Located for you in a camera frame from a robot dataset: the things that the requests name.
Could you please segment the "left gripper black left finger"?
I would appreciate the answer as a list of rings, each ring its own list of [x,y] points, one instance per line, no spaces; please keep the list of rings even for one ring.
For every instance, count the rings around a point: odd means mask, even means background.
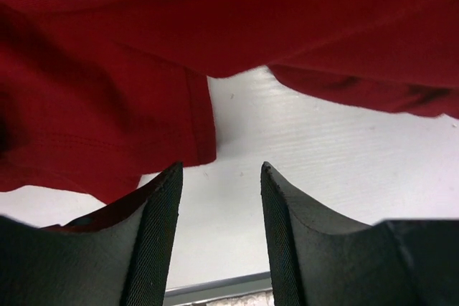
[[[63,226],[1,218],[3,305],[162,305],[183,166]]]

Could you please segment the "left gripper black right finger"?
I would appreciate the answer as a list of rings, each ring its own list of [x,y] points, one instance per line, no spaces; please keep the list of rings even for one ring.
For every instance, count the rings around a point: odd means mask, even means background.
[[[261,196],[276,305],[456,305],[458,221],[350,219],[269,163]]]

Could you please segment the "red t-shirt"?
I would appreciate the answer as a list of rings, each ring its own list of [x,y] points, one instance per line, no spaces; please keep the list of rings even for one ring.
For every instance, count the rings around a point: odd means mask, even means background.
[[[216,158],[207,80],[458,116],[458,0],[1,0],[1,190],[110,203]]]

